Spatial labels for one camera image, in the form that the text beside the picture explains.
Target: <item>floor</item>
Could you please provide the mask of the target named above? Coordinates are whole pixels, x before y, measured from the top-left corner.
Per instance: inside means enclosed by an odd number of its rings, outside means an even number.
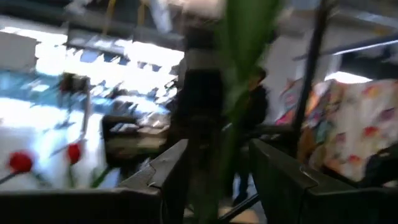
[[[0,179],[10,174],[7,160],[11,152],[29,150],[35,154],[36,163],[34,170],[41,173],[55,188],[65,188],[67,185],[65,159],[65,146],[71,142],[79,141],[83,113],[73,112],[70,120],[75,122],[67,129],[54,129],[63,121],[65,111],[60,111],[51,106],[35,106],[26,101],[0,98]],[[80,162],[73,166],[77,174],[77,186],[85,188],[90,180],[94,168],[104,169],[105,161],[103,146],[100,140],[100,114],[93,114],[90,118],[86,139],[82,142],[85,146]],[[113,188],[118,180],[118,170],[110,173],[100,186]],[[41,188],[39,183],[30,174],[17,175],[0,185],[0,191],[31,190]],[[250,180],[249,193],[256,193],[252,179]],[[262,212],[261,204],[257,203],[252,208],[258,216],[260,223],[265,223],[266,218]]]

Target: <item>red tulip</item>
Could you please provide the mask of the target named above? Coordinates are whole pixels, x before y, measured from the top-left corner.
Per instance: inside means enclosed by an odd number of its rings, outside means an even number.
[[[10,155],[8,166],[17,173],[29,172],[33,166],[32,155],[26,151],[13,152]]]
[[[73,164],[77,163],[81,157],[80,145],[77,143],[69,144],[68,150],[67,150],[67,155],[68,155],[70,164],[73,165]]]

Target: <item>tulip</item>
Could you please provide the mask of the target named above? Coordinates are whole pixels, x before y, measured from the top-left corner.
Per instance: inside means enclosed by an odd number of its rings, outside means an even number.
[[[69,144],[67,149],[67,156],[71,165],[77,163],[81,157],[80,145],[77,143]]]
[[[27,151],[13,152],[10,155],[8,166],[14,173],[26,173],[30,172],[33,167],[32,155]]]

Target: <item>person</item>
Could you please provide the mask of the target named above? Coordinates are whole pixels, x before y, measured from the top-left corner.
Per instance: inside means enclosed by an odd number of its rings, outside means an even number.
[[[236,147],[233,150],[232,161],[229,169],[229,177],[227,181],[226,196],[233,196],[233,181],[235,173],[238,173],[240,178],[239,183],[239,194],[235,198],[233,205],[237,205],[247,199],[248,197],[248,187],[249,187],[249,168],[247,162],[245,161],[245,156],[242,155],[242,148],[248,139],[243,136],[253,131],[257,125],[261,124],[267,114],[268,110],[268,100],[267,91],[261,85],[261,82],[267,76],[267,72],[261,67],[256,68],[256,75],[253,76],[250,84],[249,91],[250,97],[246,112],[236,124],[239,129],[239,135],[242,136],[237,138]]]

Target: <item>dark jacket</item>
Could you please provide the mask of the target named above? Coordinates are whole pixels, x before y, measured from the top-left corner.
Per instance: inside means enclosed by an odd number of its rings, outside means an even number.
[[[265,120],[267,111],[267,90],[263,86],[258,86],[250,93],[247,110],[239,124],[240,128],[245,131],[253,130]]]

